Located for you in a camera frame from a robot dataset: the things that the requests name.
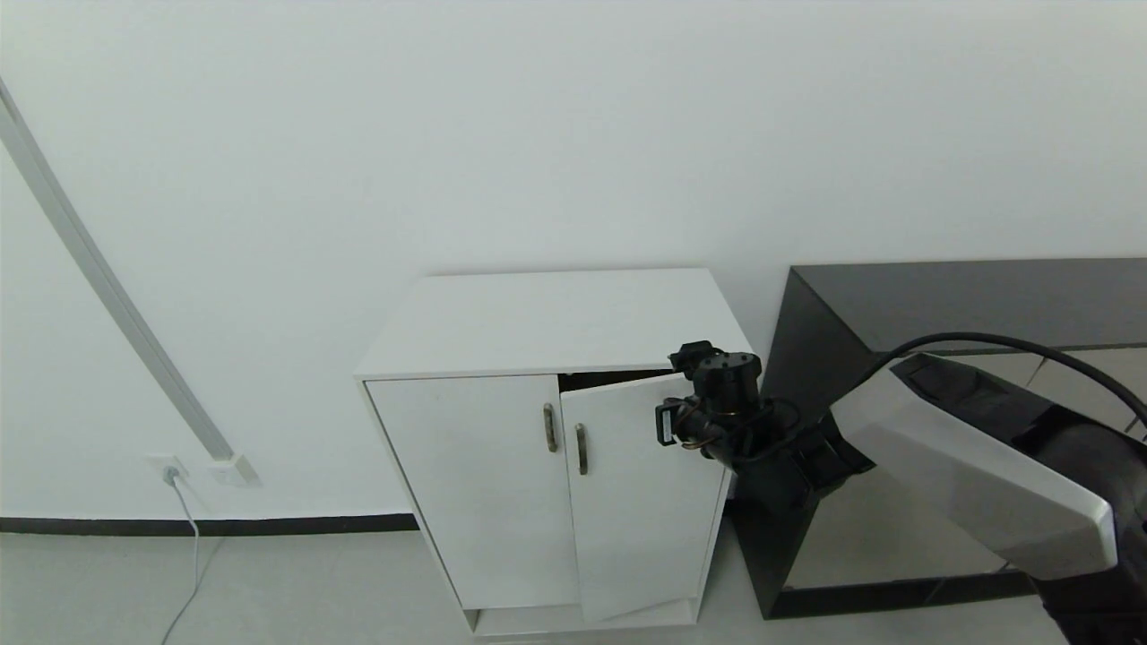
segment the power cord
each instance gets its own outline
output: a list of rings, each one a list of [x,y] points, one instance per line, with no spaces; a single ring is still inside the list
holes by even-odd
[[[192,580],[194,586],[192,586],[192,595],[187,597],[187,603],[184,603],[184,607],[179,609],[179,613],[175,614],[174,620],[172,620],[171,624],[167,625],[167,631],[164,632],[163,640],[159,642],[159,645],[167,644],[167,638],[171,637],[171,630],[175,629],[175,623],[178,623],[179,619],[184,616],[184,612],[186,612],[187,607],[190,606],[192,600],[195,599],[195,595],[200,592],[200,582],[203,581],[202,576],[200,576],[200,527],[198,524],[195,523],[195,520],[192,518],[192,512],[187,510],[187,502],[184,500],[184,494],[180,492],[179,487],[175,485],[175,480],[178,477],[179,477],[178,468],[175,468],[174,466],[167,466],[166,468],[164,468],[163,481],[164,483],[170,485],[172,490],[175,491],[175,495],[179,497],[179,505],[184,507],[184,514],[187,515],[187,521],[192,523],[192,530],[195,533],[195,568],[192,569]]]

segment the white robot arm casing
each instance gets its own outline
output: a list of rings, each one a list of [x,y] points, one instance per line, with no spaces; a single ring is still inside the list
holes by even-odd
[[[1111,506],[929,404],[889,370],[832,406],[841,436],[957,526],[1037,580],[1118,564]]]

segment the open cabinet door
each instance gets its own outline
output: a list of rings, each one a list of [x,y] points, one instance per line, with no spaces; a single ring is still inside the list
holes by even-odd
[[[654,418],[664,398],[690,394],[681,374],[562,394],[588,622],[701,593],[727,474],[695,451],[658,444]]]

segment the cabinet base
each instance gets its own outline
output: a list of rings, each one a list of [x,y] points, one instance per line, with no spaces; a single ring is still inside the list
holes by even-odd
[[[586,622],[580,605],[510,607],[466,612],[474,635],[486,642],[513,643],[538,634],[690,625],[697,622],[696,598],[663,603],[601,622]]]

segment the white wall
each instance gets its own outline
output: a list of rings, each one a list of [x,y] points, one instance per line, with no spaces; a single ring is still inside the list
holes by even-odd
[[[350,373],[428,272],[1147,252],[1147,6],[6,0],[2,73],[265,487],[206,456],[3,168],[5,515],[401,512]]]

